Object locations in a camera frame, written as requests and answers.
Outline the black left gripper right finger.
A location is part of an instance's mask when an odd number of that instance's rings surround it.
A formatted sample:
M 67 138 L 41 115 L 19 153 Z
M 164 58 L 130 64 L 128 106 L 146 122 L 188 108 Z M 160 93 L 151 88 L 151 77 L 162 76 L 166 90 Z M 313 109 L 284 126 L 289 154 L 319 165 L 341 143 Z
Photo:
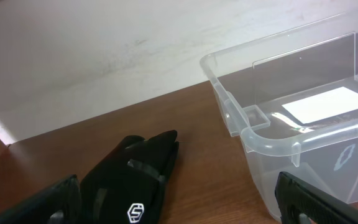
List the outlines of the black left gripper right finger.
M 358 209 L 289 172 L 280 172 L 275 198 L 282 223 L 358 224 Z

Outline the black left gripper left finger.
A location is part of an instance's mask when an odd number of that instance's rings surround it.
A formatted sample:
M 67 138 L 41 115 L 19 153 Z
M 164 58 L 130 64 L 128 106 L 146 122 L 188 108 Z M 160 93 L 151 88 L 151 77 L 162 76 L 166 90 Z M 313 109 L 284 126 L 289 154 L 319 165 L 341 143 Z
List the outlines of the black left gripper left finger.
M 76 223 L 80 212 L 80 184 L 74 174 L 1 212 L 0 224 Z

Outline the black garment with white logo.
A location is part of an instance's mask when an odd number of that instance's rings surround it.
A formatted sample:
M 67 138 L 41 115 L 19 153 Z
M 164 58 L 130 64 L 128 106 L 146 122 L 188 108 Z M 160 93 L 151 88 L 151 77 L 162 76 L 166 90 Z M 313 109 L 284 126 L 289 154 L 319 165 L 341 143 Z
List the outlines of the black garment with white logo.
M 81 181 L 78 223 L 158 223 L 178 155 L 177 135 L 126 136 Z

